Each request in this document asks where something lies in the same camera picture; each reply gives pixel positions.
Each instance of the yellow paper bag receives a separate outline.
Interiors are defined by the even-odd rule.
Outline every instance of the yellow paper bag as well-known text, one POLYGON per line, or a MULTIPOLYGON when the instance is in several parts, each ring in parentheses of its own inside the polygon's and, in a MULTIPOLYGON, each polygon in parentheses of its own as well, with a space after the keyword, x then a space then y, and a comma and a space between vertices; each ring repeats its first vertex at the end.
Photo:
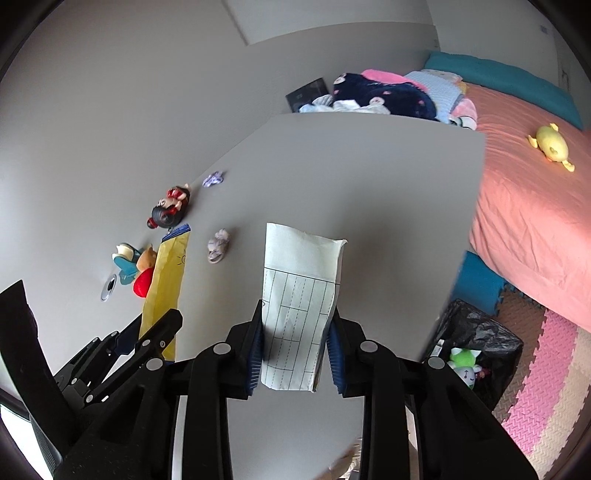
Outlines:
MULTIPOLYGON (((167 311, 178 308, 190 232, 191 227, 185 223, 170 231, 160 243, 152 283, 142 311, 140 337, 167 311)), ((174 362, 175 352, 176 342, 173 339, 163 352, 164 359, 174 362)))

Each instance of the doll figurine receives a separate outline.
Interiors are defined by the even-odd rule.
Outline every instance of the doll figurine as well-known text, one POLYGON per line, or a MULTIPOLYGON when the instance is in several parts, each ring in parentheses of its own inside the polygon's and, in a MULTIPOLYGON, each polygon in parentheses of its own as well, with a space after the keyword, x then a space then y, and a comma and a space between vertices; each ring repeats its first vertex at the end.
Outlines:
POLYGON ((191 187, 188 183, 184 187, 170 189, 166 198, 161 199, 152 209, 152 216, 148 218, 150 228, 174 228, 187 213, 187 205, 191 197, 191 187))

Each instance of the red plush toy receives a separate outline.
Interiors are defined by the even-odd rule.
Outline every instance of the red plush toy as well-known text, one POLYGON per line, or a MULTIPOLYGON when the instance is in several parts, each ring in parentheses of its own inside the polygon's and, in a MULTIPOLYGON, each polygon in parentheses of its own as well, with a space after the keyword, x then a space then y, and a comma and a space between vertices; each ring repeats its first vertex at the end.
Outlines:
POLYGON ((156 266, 157 253, 150 245, 144 252, 139 256, 135 266, 140 271, 140 274, 134 281, 134 293, 138 297, 146 298, 148 290, 152 284, 152 277, 154 275, 154 267, 156 266))
POLYGON ((191 198, 191 187, 188 183, 184 187, 175 187, 168 191, 166 198, 161 199, 152 209, 152 216, 148 218, 148 227, 173 228, 177 226, 185 213, 191 198))

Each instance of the green plush toy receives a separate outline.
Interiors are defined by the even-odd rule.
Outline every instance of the green plush toy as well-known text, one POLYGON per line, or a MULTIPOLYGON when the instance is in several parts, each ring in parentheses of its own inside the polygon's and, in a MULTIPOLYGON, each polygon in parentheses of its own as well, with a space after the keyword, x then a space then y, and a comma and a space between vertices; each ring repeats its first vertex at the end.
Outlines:
POLYGON ((474 388, 476 383, 476 374, 482 370, 480 365, 476 364, 476 358, 480 355, 480 350, 468 350, 466 348, 452 348, 452 353, 449 356, 447 363, 454 372, 463 380, 463 382, 470 388, 474 388))

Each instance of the white paper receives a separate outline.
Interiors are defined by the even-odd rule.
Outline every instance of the white paper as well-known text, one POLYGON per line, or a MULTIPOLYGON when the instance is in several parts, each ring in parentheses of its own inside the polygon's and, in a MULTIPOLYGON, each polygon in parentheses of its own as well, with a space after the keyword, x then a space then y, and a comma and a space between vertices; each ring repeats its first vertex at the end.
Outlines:
POLYGON ((261 381, 273 390, 314 391, 339 294, 347 240, 267 224, 261 381))

